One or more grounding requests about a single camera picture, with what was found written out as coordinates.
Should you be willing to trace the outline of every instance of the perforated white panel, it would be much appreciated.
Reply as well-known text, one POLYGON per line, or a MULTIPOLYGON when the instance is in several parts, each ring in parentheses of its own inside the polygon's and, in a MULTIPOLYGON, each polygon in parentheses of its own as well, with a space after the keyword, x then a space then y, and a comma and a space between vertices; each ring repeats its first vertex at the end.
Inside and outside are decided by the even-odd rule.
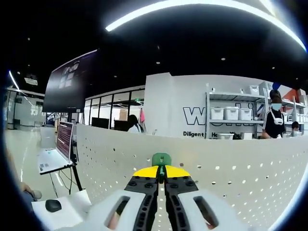
MULTIPOLYGON (((232 206, 238 218, 269 228, 298 188, 308 161, 308 137, 280 140, 201 140, 77 126, 82 186, 93 204, 123 189, 137 169, 168 153, 197 183, 232 206)), ((171 230, 163 186, 153 230, 171 230)))

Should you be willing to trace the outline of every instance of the black shirt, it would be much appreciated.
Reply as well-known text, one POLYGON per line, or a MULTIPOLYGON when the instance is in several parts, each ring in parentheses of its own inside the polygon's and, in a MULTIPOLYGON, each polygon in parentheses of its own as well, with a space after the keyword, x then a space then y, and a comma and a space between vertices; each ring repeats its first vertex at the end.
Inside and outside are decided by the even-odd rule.
POLYGON ((281 135, 285 132, 285 124, 284 124, 284 117, 281 111, 275 111, 272 108, 265 113, 264 116, 264 125, 263 130, 266 131, 266 133, 271 136, 272 138, 277 138, 278 135, 281 135), (275 118, 282 118, 283 124, 282 125, 276 125, 274 123, 274 118, 272 116, 273 112, 275 118))

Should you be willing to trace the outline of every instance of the computer mouse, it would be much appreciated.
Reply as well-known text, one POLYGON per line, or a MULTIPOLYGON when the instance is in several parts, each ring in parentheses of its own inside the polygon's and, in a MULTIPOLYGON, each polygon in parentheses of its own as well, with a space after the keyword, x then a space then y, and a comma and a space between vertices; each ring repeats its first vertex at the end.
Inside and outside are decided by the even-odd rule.
POLYGON ((62 209, 61 203, 57 200, 47 200, 45 202, 47 211, 54 213, 62 209))

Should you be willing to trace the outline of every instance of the monitor screen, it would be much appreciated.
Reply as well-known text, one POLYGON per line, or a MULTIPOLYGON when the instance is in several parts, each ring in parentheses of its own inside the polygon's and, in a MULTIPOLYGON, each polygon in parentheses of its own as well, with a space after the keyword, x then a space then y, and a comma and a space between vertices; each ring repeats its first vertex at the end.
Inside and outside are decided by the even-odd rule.
POLYGON ((52 71, 46 87, 43 112, 83 112, 87 79, 95 72, 96 53, 84 54, 52 71))
POLYGON ((60 122, 56 147, 70 161, 73 124, 60 122))
POLYGON ((109 128, 109 119, 92 117, 92 127, 109 128))
POLYGON ((128 131, 128 122, 122 120, 115 120, 115 130, 128 131))

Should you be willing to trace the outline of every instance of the laptop screen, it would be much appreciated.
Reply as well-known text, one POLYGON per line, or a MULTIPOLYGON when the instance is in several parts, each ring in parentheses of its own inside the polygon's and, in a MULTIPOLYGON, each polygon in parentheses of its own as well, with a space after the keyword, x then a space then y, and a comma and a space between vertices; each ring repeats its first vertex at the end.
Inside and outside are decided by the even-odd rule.
POLYGON ((72 139, 73 124, 60 122, 57 136, 57 149, 70 161, 70 148, 72 139))

